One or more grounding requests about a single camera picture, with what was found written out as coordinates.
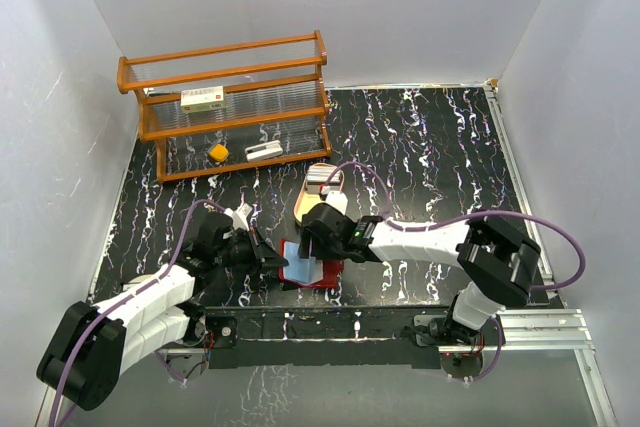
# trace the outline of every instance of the yellow cube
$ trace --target yellow cube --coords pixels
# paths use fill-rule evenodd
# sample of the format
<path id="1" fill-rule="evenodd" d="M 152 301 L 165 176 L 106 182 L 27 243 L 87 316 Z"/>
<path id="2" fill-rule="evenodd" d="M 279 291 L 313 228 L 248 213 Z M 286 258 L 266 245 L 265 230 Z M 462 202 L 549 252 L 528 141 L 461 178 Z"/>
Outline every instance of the yellow cube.
<path id="1" fill-rule="evenodd" d="M 229 157 L 229 151 L 222 144 L 217 144 L 209 150 L 209 156 L 216 162 L 224 162 Z"/>

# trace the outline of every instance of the gray floor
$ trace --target gray floor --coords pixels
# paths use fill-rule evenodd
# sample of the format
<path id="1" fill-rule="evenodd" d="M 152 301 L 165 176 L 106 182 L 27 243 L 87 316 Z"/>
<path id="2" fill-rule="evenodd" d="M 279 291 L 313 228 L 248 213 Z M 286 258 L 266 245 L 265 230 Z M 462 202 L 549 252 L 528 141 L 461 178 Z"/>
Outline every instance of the gray floor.
<path id="1" fill-rule="evenodd" d="M 469 387 L 429 372 L 384 366 L 210 370 L 183 388 L 151 356 L 123 375 L 102 406 L 75 412 L 67 425 L 596 425 L 572 351 L 504 352 L 496 370 Z"/>

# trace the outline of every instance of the white wall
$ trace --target white wall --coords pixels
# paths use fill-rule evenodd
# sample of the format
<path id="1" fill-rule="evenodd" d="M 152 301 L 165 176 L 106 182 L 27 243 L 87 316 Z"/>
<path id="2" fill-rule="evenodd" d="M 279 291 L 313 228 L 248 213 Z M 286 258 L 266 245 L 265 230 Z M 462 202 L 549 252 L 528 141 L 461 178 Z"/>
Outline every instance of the white wall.
<path id="1" fill-rule="evenodd" d="M 564 297 L 584 310 L 621 425 L 637 425 L 640 366 L 640 3 L 543 0 L 500 82 L 533 210 L 567 227 L 587 272 Z M 554 271 L 575 257 L 548 236 Z"/>
<path id="2" fill-rule="evenodd" d="M 540 0 L 95 0 L 125 55 L 320 29 L 328 85 L 500 76 Z"/>
<path id="3" fill-rule="evenodd" d="M 86 297 L 135 138 L 92 0 L 0 0 L 0 423 L 33 425 L 35 371 Z"/>

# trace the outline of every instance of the black marble surface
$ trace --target black marble surface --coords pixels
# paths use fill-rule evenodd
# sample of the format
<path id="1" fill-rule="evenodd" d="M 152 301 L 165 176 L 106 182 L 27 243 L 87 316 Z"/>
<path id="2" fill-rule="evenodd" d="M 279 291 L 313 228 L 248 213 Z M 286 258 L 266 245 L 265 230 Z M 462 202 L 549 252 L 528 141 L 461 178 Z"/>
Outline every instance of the black marble surface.
<path id="1" fill-rule="evenodd" d="M 338 164 L 374 166 L 393 195 L 394 214 L 415 221 L 448 219 L 474 209 L 517 210 L 518 203 L 489 106 L 481 88 L 335 90 L 328 126 Z M 135 146 L 109 235 L 94 300 L 166 263 L 189 205 L 211 198 L 235 209 L 241 201 L 266 239 L 299 238 L 293 207 L 312 162 L 299 162 L 158 184 L 153 143 Z M 384 199 L 373 179 L 348 172 L 345 192 L 352 218 L 379 212 Z M 196 211 L 195 233 L 205 209 Z M 448 304 L 466 286 L 460 269 L 439 264 L 347 262 L 336 289 L 283 291 L 266 276 L 231 269 L 200 298 L 206 306 L 336 306 Z"/>

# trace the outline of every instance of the wooden shelf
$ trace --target wooden shelf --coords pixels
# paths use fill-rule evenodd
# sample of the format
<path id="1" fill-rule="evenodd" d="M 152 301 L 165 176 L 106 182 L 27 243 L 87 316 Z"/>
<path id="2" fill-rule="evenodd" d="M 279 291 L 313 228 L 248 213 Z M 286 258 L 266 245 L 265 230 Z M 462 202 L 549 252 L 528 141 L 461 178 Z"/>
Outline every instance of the wooden shelf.
<path id="1" fill-rule="evenodd" d="M 330 155 L 325 125 L 329 101 L 322 81 L 326 62 L 322 35 L 315 31 L 172 54 L 122 57 L 117 84 L 123 94 L 133 91 L 138 99 L 139 136 L 155 142 L 157 176 L 164 182 Z M 296 75 L 282 77 L 282 72 L 286 75 L 283 69 L 295 70 Z M 267 78 L 254 81 L 248 74 L 255 73 Z M 203 81 L 211 79 L 220 79 L 207 86 L 223 86 L 225 107 L 185 114 L 181 91 L 194 84 L 201 88 Z M 282 156 L 246 161 L 246 147 L 276 138 L 283 144 Z M 220 165 L 207 155 L 217 143 L 231 152 Z"/>

